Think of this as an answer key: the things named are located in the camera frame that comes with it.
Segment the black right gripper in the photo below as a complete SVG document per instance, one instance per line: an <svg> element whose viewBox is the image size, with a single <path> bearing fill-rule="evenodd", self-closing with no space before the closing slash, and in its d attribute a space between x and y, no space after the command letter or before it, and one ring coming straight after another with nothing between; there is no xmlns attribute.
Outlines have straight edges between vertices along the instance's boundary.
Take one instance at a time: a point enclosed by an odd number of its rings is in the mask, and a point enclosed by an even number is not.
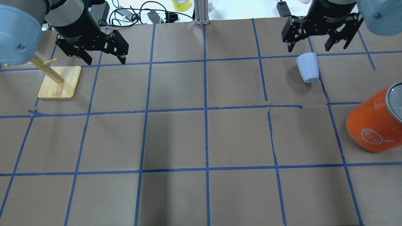
<svg viewBox="0 0 402 226"><path fill-rule="evenodd" d="M319 21L317 18L313 21L307 19L307 17L301 19L292 15L288 17L281 32L281 37L282 41L287 43L289 53L293 51L295 44L299 40L320 35L330 36L326 42L327 44L335 44L341 40L345 40L343 47L345 50L350 45L362 23L363 17L359 13L351 13L336 23L329 23L326 19L323 21Z"/></svg>

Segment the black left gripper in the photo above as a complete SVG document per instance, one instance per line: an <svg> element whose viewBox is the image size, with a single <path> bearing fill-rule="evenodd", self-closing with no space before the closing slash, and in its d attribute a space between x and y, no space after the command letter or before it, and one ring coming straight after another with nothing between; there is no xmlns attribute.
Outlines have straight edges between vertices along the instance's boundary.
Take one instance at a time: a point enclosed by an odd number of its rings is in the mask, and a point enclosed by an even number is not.
<svg viewBox="0 0 402 226"><path fill-rule="evenodd" d="M112 54L118 58L122 65L126 64L126 56L129 51L129 44L118 30L113 30L109 34L101 31L100 34L88 40L84 40L82 36L68 39L58 34L56 45L67 56L80 58L87 65L92 65L92 57L88 51Z"/></svg>

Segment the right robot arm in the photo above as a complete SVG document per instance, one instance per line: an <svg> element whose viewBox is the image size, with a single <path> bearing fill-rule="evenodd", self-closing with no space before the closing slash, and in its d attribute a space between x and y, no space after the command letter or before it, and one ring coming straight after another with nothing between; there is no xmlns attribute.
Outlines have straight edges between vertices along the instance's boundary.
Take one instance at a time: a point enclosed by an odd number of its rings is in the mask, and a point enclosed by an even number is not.
<svg viewBox="0 0 402 226"><path fill-rule="evenodd" d="M279 24L270 25L260 33L254 19L250 19L253 25L250 28L240 25L238 20L200 21L198 4L205 6L207 1L181 0L183 4L195 4L192 16L195 24L182 23L189 25L184 34L175 30L181 23L169 22L170 11L166 8L163 8L165 19L157 11L147 9L158 19L151 25L142 24L144 7L132 10L133 23L114 25L112 22L99 24L89 11L89 7L102 4L103 0L79 0L79 3L81 6L71 10L78 13L77 23L82 25L78 34L82 44L76 53L88 65L92 64L88 51L112 55L122 65L134 55L140 57L136 64L276 59L277 55L264 55L263 47L280 47L282 41L288 52L292 52L300 40L326 35L326 51L341 40L345 41L346 49L363 21L376 35L401 33L400 0L312 0L303 18L292 15L286 2L280 1L277 2Z"/></svg>

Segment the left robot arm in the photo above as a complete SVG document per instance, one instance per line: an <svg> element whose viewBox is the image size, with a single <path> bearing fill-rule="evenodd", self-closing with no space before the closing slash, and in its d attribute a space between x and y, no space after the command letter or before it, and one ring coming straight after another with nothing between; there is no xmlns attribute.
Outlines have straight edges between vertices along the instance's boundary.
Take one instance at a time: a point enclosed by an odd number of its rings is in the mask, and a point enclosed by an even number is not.
<svg viewBox="0 0 402 226"><path fill-rule="evenodd" d="M129 44L117 30L104 33L89 11L103 0L2 0L0 61L21 65L30 61L42 40L42 25L59 34L55 43L67 56L92 64L88 51L112 54L126 63Z"/></svg>

